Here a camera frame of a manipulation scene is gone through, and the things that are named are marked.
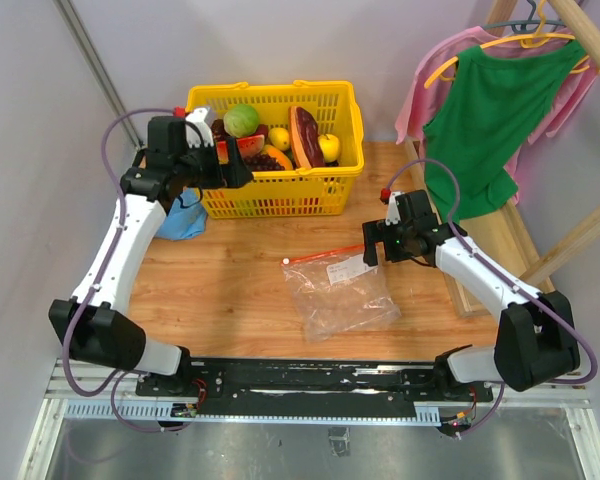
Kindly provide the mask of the papaya half slice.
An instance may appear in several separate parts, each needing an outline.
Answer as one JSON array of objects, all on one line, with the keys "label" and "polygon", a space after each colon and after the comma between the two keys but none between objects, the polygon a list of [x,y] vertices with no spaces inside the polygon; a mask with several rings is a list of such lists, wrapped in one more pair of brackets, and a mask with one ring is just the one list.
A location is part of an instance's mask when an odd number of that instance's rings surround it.
[{"label": "papaya half slice", "polygon": [[299,168],[325,166],[324,154],[318,142],[318,124],[313,115],[300,106],[289,109],[291,150]]}]

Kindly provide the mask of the yellow plastic basket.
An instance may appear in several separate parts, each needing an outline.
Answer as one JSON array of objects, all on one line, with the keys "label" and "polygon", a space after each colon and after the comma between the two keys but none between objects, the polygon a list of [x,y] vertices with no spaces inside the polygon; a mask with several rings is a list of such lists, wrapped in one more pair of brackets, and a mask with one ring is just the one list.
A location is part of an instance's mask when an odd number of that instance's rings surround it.
[{"label": "yellow plastic basket", "polygon": [[240,189],[206,191],[202,205],[215,219],[320,216],[343,212],[355,179],[364,169],[364,127],[354,87],[348,81],[296,80],[284,85],[202,85],[189,90],[186,109],[209,106],[219,116],[238,104],[255,108],[263,124],[287,127],[290,108],[300,106],[317,121],[320,134],[341,142],[336,167],[256,172]]}]

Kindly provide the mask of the watermelon slice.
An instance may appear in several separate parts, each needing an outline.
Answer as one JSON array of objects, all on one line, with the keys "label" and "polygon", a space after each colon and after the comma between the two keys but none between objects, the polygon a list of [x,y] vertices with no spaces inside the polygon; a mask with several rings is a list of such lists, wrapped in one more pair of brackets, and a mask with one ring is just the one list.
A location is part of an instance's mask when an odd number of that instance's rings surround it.
[{"label": "watermelon slice", "polygon": [[[262,134],[237,139],[237,148],[242,159],[250,158],[259,154],[264,145],[265,136]],[[216,144],[216,152],[221,164],[227,164],[229,162],[227,140],[219,141]]]}]

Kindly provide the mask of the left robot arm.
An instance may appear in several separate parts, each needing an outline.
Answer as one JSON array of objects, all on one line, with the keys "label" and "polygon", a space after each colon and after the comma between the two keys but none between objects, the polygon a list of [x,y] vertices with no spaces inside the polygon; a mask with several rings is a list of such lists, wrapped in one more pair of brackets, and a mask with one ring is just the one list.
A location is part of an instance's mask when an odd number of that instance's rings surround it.
[{"label": "left robot arm", "polygon": [[144,373],[175,396],[192,388],[189,351],[150,338],[127,317],[133,285],[149,244],[185,189],[238,189],[253,179],[236,140],[227,143],[227,160],[220,159],[210,108],[150,113],[146,148],[123,175],[110,176],[116,206],[93,263],[70,298],[54,300],[49,309],[62,344],[65,378],[84,397],[103,389],[81,387],[71,370],[73,360],[109,367],[111,379]]}]

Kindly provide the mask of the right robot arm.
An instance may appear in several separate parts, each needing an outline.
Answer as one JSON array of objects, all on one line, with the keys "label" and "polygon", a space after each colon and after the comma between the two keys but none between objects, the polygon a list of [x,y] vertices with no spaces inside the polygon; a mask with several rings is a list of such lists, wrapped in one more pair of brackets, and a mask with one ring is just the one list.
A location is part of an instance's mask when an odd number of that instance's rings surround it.
[{"label": "right robot arm", "polygon": [[454,400],[474,382],[502,383],[517,392],[552,381],[580,365],[578,342],[568,299],[544,293],[494,262],[455,223],[441,223],[422,190],[384,189],[385,218],[363,224],[363,261],[422,260],[460,282],[498,324],[491,347],[461,346],[436,357],[433,387]]}]

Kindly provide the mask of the clear zip top bag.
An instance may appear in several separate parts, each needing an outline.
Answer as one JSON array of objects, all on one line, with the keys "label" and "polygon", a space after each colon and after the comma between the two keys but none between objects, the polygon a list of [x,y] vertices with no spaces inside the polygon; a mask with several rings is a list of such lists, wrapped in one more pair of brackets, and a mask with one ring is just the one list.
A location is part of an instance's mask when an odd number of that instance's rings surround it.
[{"label": "clear zip top bag", "polygon": [[401,317],[381,266],[363,261],[354,245],[296,258],[281,268],[309,342],[336,334],[389,327]]}]

